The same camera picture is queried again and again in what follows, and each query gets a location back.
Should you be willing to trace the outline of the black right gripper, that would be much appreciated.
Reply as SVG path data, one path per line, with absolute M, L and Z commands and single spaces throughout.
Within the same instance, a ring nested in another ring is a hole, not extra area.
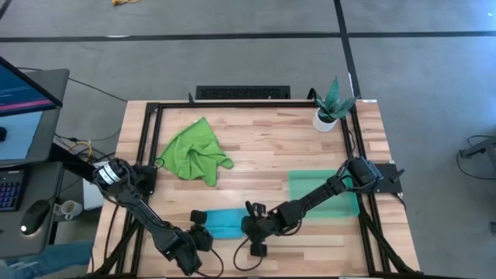
M 249 216 L 242 218 L 241 230 L 252 242 L 250 255 L 253 257 L 266 257 L 267 246 L 262 242 L 268 237 L 277 234 L 274 221 L 264 217 L 266 205 L 260 203 L 245 202 Z

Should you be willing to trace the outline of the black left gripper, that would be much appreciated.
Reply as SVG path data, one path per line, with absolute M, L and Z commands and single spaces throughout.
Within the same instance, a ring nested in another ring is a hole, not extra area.
M 202 252 L 209 252 L 213 246 L 212 234 L 202 225 L 207 221 L 207 213 L 199 210 L 192 210 L 190 221 L 194 225 L 188 231 L 189 236 L 193 239 L 196 249 Z M 201 257 L 197 251 L 193 252 L 193 267 L 200 268 L 202 266 Z

